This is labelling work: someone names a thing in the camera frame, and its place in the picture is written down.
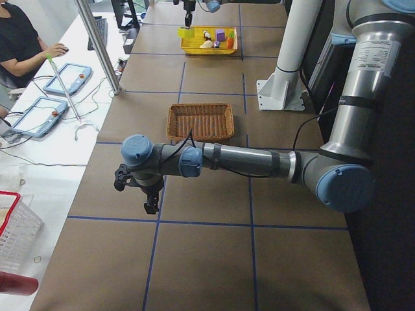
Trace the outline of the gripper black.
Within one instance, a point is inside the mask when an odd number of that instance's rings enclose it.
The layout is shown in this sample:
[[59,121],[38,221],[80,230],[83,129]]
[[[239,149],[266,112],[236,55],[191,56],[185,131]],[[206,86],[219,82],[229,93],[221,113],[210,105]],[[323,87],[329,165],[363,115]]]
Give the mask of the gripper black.
[[193,13],[195,11],[195,0],[183,0],[185,14],[185,27],[191,27],[193,20]]
[[159,191],[164,187],[162,175],[130,171],[125,164],[120,164],[114,176],[113,185],[117,191],[124,191],[125,187],[138,187],[147,194],[147,200],[143,204],[146,213],[157,214],[159,212]]

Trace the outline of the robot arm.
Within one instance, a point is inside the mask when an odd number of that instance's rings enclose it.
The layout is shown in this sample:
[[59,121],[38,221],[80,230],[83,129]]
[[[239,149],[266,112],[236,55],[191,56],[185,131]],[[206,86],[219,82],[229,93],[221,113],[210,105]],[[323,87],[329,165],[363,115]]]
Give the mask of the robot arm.
[[149,214],[159,210],[165,176],[192,178],[203,168],[227,170],[249,178],[283,178],[307,187],[324,205],[342,213],[357,211],[372,200],[374,176],[368,151],[375,107],[389,83],[403,40],[414,32],[413,1],[336,1],[333,25],[324,46],[352,52],[334,109],[330,135],[315,152],[287,153],[225,146],[211,106],[198,104],[168,125],[174,144],[153,144],[144,135],[121,145],[123,163],[114,186],[140,188]]

